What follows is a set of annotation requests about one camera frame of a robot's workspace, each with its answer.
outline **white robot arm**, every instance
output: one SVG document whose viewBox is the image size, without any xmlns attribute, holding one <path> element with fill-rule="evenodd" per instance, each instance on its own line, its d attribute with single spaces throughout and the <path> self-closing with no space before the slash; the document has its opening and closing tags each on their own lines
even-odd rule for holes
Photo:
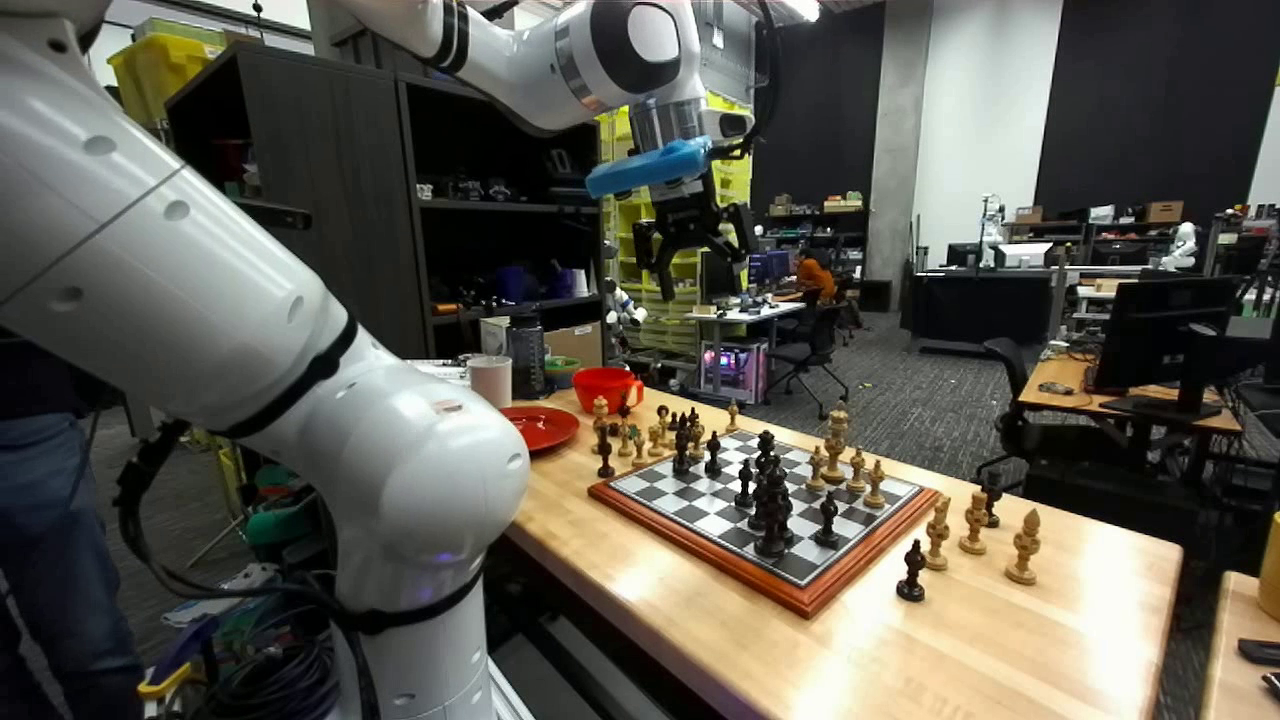
<svg viewBox="0 0 1280 720">
<path fill-rule="evenodd" d="M 685 64 L 691 12 L 671 0 L 624 18 L 612 0 L 573 4 L 525 35 L 451 0 L 349 8 L 546 127 L 701 94 Z M 314 479 L 339 533 L 346 609 L 443 609 L 361 641 L 379 718 L 495 718 L 478 572 L 527 484 L 520 432 L 399 364 L 314 267 L 140 133 L 81 55 L 99 18 L 103 0 L 0 0 L 0 323 Z M 607 29 L 664 74 L 628 78 Z"/>
</svg>

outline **red object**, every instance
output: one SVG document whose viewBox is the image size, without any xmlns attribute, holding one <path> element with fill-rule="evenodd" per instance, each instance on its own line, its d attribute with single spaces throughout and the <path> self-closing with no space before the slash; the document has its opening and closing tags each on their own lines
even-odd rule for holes
<svg viewBox="0 0 1280 720">
<path fill-rule="evenodd" d="M 575 440 L 575 415 L 560 410 L 506 410 L 527 451 L 548 451 Z"/>
<path fill-rule="evenodd" d="M 637 410 L 646 400 L 646 379 L 624 369 L 582 369 L 573 372 L 575 406 L 591 412 L 591 400 L 603 396 L 607 412 Z"/>
</svg>

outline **red cup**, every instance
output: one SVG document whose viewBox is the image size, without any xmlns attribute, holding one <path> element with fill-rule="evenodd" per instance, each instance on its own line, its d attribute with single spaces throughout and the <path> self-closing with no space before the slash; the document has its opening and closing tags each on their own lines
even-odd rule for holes
<svg viewBox="0 0 1280 720">
<path fill-rule="evenodd" d="M 624 369 L 582 369 L 573 372 L 573 391 L 584 412 L 603 396 L 607 412 L 637 410 L 646 400 L 646 379 Z"/>
</svg>

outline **chessboard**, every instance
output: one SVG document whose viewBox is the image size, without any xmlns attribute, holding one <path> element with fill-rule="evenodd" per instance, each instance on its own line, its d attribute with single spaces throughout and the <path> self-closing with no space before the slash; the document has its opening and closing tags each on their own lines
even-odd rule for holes
<svg viewBox="0 0 1280 720">
<path fill-rule="evenodd" d="M 664 541 L 696 554 L 722 572 L 753 586 L 776 604 L 815 618 L 842 590 L 849 590 L 888 545 L 914 533 L 936 505 L 933 488 L 886 477 L 886 509 L 867 509 L 849 484 L 820 484 L 813 493 L 813 462 L 803 449 L 776 445 L 772 458 L 792 498 L 790 533 L 782 554 L 760 554 L 753 509 L 742 505 L 742 465 L 756 465 L 756 436 L 722 436 L 722 472 L 688 465 L 685 479 L 667 462 L 654 462 L 618 479 L 596 479 L 591 500 L 631 517 Z M 833 493 L 838 517 L 826 533 L 820 500 Z"/>
</svg>

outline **black chair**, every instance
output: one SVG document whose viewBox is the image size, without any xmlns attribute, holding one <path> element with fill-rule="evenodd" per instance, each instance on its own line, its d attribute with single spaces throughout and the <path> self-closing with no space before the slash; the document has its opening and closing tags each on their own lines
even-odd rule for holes
<svg viewBox="0 0 1280 720">
<path fill-rule="evenodd" d="M 842 329 L 842 309 L 820 309 L 803 305 L 795 321 L 782 321 L 776 344 L 768 354 L 772 379 L 792 391 L 795 385 L 803 396 L 820 410 L 815 415 L 830 420 L 833 406 L 849 406 L 849 385 L 833 369 L 838 354 L 838 329 Z M 826 400 L 813 385 L 810 372 L 826 372 L 838 385 L 838 400 Z"/>
<path fill-rule="evenodd" d="M 1128 500 L 1142 500 L 1142 509 L 1160 505 L 1154 469 L 1128 449 L 1118 428 L 1091 420 L 1032 420 L 1019 410 L 1017 396 L 1030 385 L 1030 355 L 1017 339 L 983 339 L 983 355 L 1002 360 L 1010 375 L 1010 410 L 998 420 L 1002 458 L 976 469 L 976 484 L 983 484 L 990 493 L 1024 493 L 1035 500 L 1064 500 L 1079 493 L 1097 500 L 1104 498 L 1101 509 L 1110 511 L 1132 511 Z M 1004 477 L 1002 465 L 1010 462 L 1024 462 L 1024 477 Z"/>
</svg>

